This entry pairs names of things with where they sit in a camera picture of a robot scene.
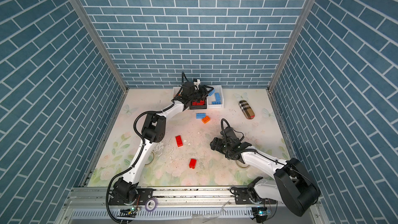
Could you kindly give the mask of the red tall lego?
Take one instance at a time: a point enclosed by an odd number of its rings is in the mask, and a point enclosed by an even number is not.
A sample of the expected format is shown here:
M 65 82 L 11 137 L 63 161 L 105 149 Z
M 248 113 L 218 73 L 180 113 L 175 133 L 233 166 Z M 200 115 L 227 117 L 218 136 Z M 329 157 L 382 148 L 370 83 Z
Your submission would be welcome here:
M 176 139 L 177 147 L 182 147 L 183 146 L 183 141 L 182 141 L 181 136 L 180 135 L 176 136 L 175 139 Z

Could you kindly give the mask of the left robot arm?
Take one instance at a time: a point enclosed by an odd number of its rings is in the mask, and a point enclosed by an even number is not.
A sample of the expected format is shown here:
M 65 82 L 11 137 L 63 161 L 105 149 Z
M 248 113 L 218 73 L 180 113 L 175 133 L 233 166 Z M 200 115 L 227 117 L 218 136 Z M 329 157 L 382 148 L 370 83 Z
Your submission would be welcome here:
M 141 173 L 149 155 L 166 134 L 166 122 L 188 109 L 192 102 L 206 100 L 208 94 L 207 87 L 199 79 L 186 81 L 182 83 L 170 106 L 160 111 L 143 112 L 136 118 L 133 129 L 141 139 L 141 144 L 129 167 L 111 179 L 107 197 L 111 196 L 113 200 L 126 205 L 137 201 Z

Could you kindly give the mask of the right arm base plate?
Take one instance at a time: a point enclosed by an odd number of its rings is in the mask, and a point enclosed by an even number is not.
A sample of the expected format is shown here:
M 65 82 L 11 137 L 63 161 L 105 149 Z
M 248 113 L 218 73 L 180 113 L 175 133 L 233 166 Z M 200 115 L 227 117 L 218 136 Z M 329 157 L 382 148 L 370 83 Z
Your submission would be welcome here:
M 253 189 L 247 187 L 231 187 L 230 193 L 233 195 L 237 205 L 269 205 L 276 204 L 277 201 L 269 198 L 260 198 Z

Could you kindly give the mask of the orange lego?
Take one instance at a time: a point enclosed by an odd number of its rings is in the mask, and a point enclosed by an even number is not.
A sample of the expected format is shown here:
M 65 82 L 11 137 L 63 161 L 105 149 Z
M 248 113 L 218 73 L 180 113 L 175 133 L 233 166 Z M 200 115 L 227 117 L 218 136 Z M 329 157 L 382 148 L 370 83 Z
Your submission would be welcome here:
M 210 121 L 210 117 L 209 116 L 205 116 L 203 119 L 202 119 L 202 122 L 203 123 L 208 123 Z

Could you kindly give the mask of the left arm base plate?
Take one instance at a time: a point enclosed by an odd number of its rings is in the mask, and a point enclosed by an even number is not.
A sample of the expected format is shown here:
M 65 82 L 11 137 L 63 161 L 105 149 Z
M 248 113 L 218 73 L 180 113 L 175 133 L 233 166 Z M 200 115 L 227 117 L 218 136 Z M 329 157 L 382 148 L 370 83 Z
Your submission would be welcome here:
M 109 205 L 139 205 L 144 206 L 145 203 L 152 198 L 152 188 L 138 188 L 128 190 L 113 190 L 110 194 Z

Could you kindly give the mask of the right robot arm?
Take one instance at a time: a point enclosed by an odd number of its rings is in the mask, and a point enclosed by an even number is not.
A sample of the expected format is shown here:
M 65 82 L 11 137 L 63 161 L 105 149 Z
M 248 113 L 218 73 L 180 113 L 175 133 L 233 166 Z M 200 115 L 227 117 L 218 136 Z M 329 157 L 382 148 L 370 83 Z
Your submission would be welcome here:
M 246 188 L 244 196 L 256 204 L 265 199 L 282 202 L 294 215 L 302 216 L 321 196 L 318 185 L 302 163 L 292 158 L 277 159 L 257 150 L 227 127 L 220 132 L 221 138 L 210 142 L 211 150 L 224 155 L 228 160 L 239 161 L 257 168 L 272 180 L 257 177 Z

